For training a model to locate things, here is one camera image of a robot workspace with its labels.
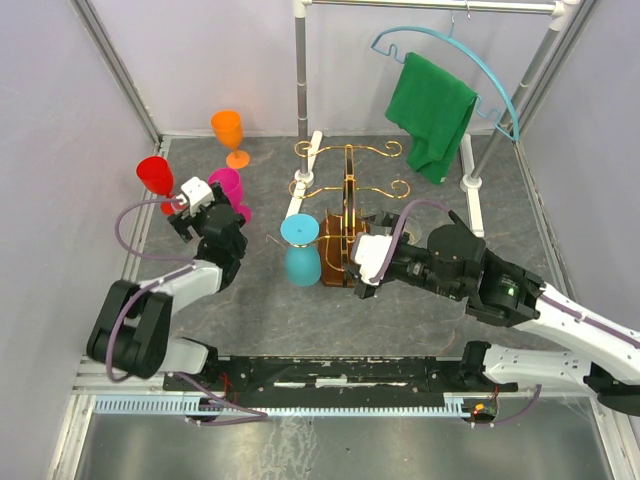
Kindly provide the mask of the pink wine glass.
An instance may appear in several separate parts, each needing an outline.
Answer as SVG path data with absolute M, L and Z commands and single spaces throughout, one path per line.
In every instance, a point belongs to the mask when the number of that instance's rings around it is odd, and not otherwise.
M 251 221 L 252 212 L 247 205 L 243 204 L 244 188 L 237 170 L 229 167 L 217 169 L 209 176 L 208 183 L 210 185 L 218 183 L 231 202 L 234 211 L 243 215 L 247 223 Z

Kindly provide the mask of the orange wine glass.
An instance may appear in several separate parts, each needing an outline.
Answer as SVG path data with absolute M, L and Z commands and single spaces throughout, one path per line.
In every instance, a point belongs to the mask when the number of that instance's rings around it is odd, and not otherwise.
M 211 117 L 210 123 L 217 140 L 230 150 L 226 157 L 227 166 L 236 170 L 245 168 L 250 162 L 250 155 L 240 149 L 244 138 L 240 114 L 222 110 Z

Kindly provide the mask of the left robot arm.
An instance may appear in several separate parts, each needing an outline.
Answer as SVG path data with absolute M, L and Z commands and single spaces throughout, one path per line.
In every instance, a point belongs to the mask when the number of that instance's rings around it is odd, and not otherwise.
M 86 353 L 104 364 L 114 383 L 131 377 L 149 379 L 180 372 L 199 390 L 215 387 L 221 368 L 215 348 L 170 335 L 172 317 L 199 299 L 231 285 L 248 240 L 241 229 L 243 214 L 235 211 L 219 183 L 193 177 L 174 198 L 178 211 L 169 218 L 180 238 L 199 239 L 196 254 L 181 268 L 151 280 L 114 282 L 89 336 Z

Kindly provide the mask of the red wine glass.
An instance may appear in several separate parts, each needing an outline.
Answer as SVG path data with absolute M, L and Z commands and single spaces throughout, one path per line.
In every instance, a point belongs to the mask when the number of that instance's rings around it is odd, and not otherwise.
M 161 156 L 147 157 L 137 165 L 136 175 L 151 193 L 165 198 L 161 211 L 167 216 L 173 215 L 177 203 L 172 201 L 174 176 L 168 161 Z

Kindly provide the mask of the blue wine glass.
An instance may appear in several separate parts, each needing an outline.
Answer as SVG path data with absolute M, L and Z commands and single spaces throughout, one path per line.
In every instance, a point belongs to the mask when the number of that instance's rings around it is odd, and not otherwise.
M 310 287 L 321 277 L 321 260 L 314 244 L 319 236 L 319 224 L 308 214 L 298 213 L 287 217 L 280 233 L 289 244 L 285 253 L 285 270 L 288 280 L 299 287 Z

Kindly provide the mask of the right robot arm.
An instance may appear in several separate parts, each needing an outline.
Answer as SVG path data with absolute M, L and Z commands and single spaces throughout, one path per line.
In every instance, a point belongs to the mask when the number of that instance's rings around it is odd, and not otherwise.
M 434 229 L 425 247 L 408 243 L 408 214 L 380 212 L 369 222 L 389 234 L 356 235 L 349 274 L 354 292 L 370 298 L 385 283 L 401 281 L 464 301 L 465 312 L 495 327 L 546 338 L 562 351 L 544 353 L 468 343 L 457 367 L 459 382 L 478 391 L 487 384 L 577 385 L 611 410 L 639 414 L 639 333 L 582 306 L 540 276 L 508 262 L 449 211 L 450 223 Z

